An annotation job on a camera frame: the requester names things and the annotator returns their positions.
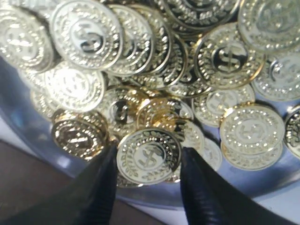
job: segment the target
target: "white surface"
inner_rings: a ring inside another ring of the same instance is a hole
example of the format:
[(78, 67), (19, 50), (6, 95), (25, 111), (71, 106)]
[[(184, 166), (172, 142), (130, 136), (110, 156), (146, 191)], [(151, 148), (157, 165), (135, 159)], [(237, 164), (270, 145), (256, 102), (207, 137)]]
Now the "white surface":
[[(25, 152), (35, 155), (32, 150), (26, 146), (23, 141), (17, 137), (17, 135), (8, 127), (4, 120), (0, 117), (0, 139), (5, 142), (12, 144)], [(283, 193), (279, 195), (269, 195), (264, 198), (257, 198), (262, 206), (266, 207), (273, 212), (288, 218), (289, 220), (300, 224), (300, 187), (294, 186), (286, 188)], [(185, 212), (178, 210), (158, 210), (144, 206), (134, 207), (144, 211), (153, 217), (159, 219), (160, 221), (168, 225), (187, 225), (187, 220), (185, 217)]]

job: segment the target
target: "brown surface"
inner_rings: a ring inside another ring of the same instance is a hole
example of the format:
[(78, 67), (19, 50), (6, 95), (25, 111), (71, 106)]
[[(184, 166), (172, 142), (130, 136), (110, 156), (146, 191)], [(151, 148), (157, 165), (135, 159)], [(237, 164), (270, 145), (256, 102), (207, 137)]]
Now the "brown surface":
[[(0, 220), (59, 192), (70, 178), (6, 143), (0, 142)], [(152, 217), (116, 201), (110, 225), (162, 225)]]

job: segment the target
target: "coin rim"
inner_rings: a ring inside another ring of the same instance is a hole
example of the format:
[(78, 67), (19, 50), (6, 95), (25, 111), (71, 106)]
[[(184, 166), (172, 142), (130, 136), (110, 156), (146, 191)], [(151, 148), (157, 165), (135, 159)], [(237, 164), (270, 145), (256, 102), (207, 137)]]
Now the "coin rim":
[[(260, 168), (255, 168), (255, 169), (247, 169), (245, 167), (242, 167), (242, 166), (238, 166), (237, 164), (233, 163), (231, 160), (229, 160), (229, 158), (227, 157), (227, 155), (225, 154), (226, 150), (228, 150), (229, 148), (227, 148), (223, 143), (221, 143), (221, 151), (222, 151), (222, 155), (224, 156), (224, 158), (226, 159), (226, 161), (231, 165), (233, 166), (234, 168), (237, 168), (237, 169), (240, 169), (240, 170), (244, 170), (244, 171), (261, 171), (261, 170), (265, 170), (271, 166), (273, 166), (275, 163), (277, 163), (280, 158), (282, 157), (283, 155), (283, 152), (284, 152), (284, 144), (283, 142), (282, 143), (279, 143), (278, 145), (276, 145), (271, 151), (273, 151), (276, 147), (281, 147), (280, 148), (280, 153), (277, 155), (277, 157), (275, 158), (276, 160), (272, 161), (270, 164), (264, 166), (264, 167), (260, 167)], [(241, 154), (239, 152), (236, 152), (232, 149), (229, 149), (230, 151), (233, 151), (234, 153), (238, 154), (238, 155), (245, 155), (245, 154)]]

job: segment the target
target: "metal tray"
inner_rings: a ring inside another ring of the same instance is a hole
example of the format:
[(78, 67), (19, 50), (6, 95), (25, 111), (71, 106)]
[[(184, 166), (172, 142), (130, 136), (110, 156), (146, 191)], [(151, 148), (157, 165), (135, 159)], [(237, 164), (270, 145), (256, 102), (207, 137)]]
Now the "metal tray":
[[(259, 95), (257, 99), (268, 102), (283, 117), (289, 107), (300, 104), (300, 99), (286, 103), (271, 102)], [(28, 88), (20, 80), (17, 71), (1, 58), (0, 116), (36, 154), (67, 175), (75, 177), (86, 166), (84, 161), (69, 156), (55, 145), (50, 136), (50, 122), (33, 109)], [(219, 143), (217, 128), (203, 126), (203, 129), (206, 135), (214, 137)], [(285, 148), (281, 159), (265, 170), (255, 172), (239, 170), (223, 159), (219, 174), (246, 195), (264, 198), (300, 185), (299, 168), (300, 160)], [(120, 188), (117, 197), (129, 203), (160, 209), (182, 207), (179, 183), (134, 189)]]

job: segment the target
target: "shiny coin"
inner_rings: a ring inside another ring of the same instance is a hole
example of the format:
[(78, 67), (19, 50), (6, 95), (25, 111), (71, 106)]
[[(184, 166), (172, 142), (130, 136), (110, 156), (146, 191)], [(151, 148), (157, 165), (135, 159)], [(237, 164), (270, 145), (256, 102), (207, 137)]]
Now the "shiny coin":
[(1, 0), (0, 6), (10, 5), (27, 8), (49, 20), (60, 0)]
[(20, 79), (28, 88), (34, 90), (35, 92), (43, 94), (47, 93), (44, 73), (33, 74), (30, 72), (19, 70), (18, 74)]
[(54, 142), (68, 154), (93, 159), (105, 147), (105, 140), (99, 130), (83, 121), (63, 120), (52, 127)]
[(204, 151), (201, 156), (208, 165), (210, 165), (215, 171), (218, 171), (223, 160), (221, 150), (211, 139), (205, 138), (204, 143)]
[(77, 112), (96, 108), (105, 92), (105, 80), (99, 70), (78, 69), (66, 61), (45, 73), (45, 83), (52, 99)]
[(34, 109), (47, 120), (51, 120), (54, 112), (60, 107), (48, 96), (35, 91), (30, 92), (30, 99)]
[(215, 89), (234, 89), (251, 82), (261, 71), (265, 56), (248, 49), (236, 23), (220, 26), (205, 35), (196, 50), (196, 73)]
[(50, 19), (50, 31), (60, 55), (83, 68), (107, 69), (123, 49), (118, 18), (93, 0), (59, 4)]
[(97, 108), (107, 119), (109, 130), (119, 137), (136, 130), (136, 113), (148, 96), (132, 87), (119, 86), (109, 89)]
[(154, 98), (145, 100), (137, 114), (136, 122), (139, 128), (152, 127), (162, 119), (194, 119), (192, 109), (178, 98)]
[(191, 30), (210, 30), (227, 22), (239, 4), (239, 0), (161, 0), (168, 14)]
[(147, 68), (147, 74), (155, 73), (166, 65), (171, 56), (173, 49), (172, 33), (157, 11), (142, 5), (131, 5), (131, 7), (145, 17), (155, 34), (155, 50), (150, 67)]
[(296, 0), (243, 0), (238, 25), (252, 48), (285, 51), (300, 44), (300, 5)]
[(221, 149), (226, 160), (236, 168), (247, 171), (266, 169), (275, 164), (283, 152), (283, 145), (279, 143), (271, 151), (258, 155), (244, 155), (226, 148), (221, 144)]
[(53, 66), (54, 50), (43, 26), (33, 15), (17, 7), (0, 8), (0, 54), (12, 66), (41, 73)]
[(300, 159), (300, 106), (292, 109), (285, 120), (285, 144), (291, 153)]
[(129, 80), (151, 90), (164, 90), (174, 85), (185, 73), (188, 65), (187, 48), (182, 39), (175, 37), (173, 53), (167, 65), (159, 72), (129, 77)]
[(166, 91), (180, 98), (191, 98), (202, 95), (211, 90), (202, 78), (195, 73), (194, 67), (191, 67), (189, 72), (186, 72), (177, 83), (170, 86)]
[(170, 133), (146, 128), (127, 135), (118, 146), (117, 166), (124, 178), (144, 185), (158, 184), (178, 167), (181, 145)]
[[(219, 146), (208, 138), (204, 138), (204, 151), (199, 152), (197, 149), (197, 153), (210, 165), (215, 171), (217, 171), (222, 164), (222, 153)], [(165, 181), (171, 183), (180, 182), (180, 170), (181, 164), (175, 170), (175, 172)]]
[(92, 124), (94, 127), (98, 129), (99, 134), (103, 138), (103, 140), (117, 139), (115, 136), (110, 135), (107, 132), (108, 125), (107, 121), (102, 114), (99, 112), (92, 110), (84, 113), (77, 113), (73, 111), (59, 109), (52, 116), (52, 123), (55, 124), (57, 122), (65, 121), (65, 120), (75, 120), (82, 121), (88, 124)]
[(269, 56), (260, 75), (253, 81), (254, 89), (273, 101), (300, 98), (300, 52), (278, 53)]
[(120, 173), (117, 176), (117, 187), (119, 188), (140, 188), (143, 184), (133, 183), (126, 178), (124, 178)]
[(220, 137), (225, 147), (247, 155), (274, 149), (282, 142), (284, 134), (281, 117), (262, 105), (227, 110), (220, 127)]
[(124, 28), (124, 47), (119, 60), (108, 68), (115, 76), (130, 76), (144, 71), (154, 52), (154, 35), (144, 17), (121, 5), (110, 5)]
[(247, 102), (255, 102), (255, 94), (249, 84), (232, 90), (215, 90), (195, 97), (192, 99), (192, 109), (201, 123), (218, 128), (227, 109)]

